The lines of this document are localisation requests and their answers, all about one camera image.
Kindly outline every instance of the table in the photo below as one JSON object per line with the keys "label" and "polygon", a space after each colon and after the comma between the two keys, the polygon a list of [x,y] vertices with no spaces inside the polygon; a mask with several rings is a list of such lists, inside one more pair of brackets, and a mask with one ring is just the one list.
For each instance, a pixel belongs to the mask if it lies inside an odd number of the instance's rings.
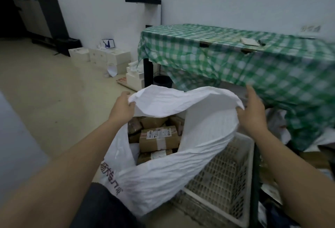
{"label": "table", "polygon": [[[251,47],[240,38],[261,40]],[[335,125],[335,45],[270,32],[196,24],[161,25],[141,33],[138,59],[145,85],[152,63],[162,66],[178,89],[218,87],[221,81],[252,84],[270,106],[287,111],[292,145],[305,150],[325,127]]]}

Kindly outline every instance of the white plastic bag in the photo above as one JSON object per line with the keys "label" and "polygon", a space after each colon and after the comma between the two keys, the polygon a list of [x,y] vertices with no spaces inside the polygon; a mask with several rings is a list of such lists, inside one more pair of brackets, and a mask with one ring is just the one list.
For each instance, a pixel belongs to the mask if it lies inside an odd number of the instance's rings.
{"label": "white plastic bag", "polygon": [[177,153],[135,166],[124,125],[101,164],[100,182],[142,216],[170,200],[227,146],[238,125],[235,107],[244,107],[234,93],[214,87],[185,93],[151,85],[133,94],[132,101],[136,117],[161,118],[187,109]]}

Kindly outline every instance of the concrete floor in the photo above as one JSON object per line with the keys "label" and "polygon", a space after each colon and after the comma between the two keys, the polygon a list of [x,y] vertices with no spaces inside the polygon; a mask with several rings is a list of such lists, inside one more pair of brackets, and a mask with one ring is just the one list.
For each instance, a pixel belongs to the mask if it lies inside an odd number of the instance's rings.
{"label": "concrete floor", "polygon": [[[42,150],[51,158],[103,123],[122,91],[90,62],[69,57],[29,39],[0,41],[0,90]],[[145,217],[151,227],[200,227],[164,204]]]}

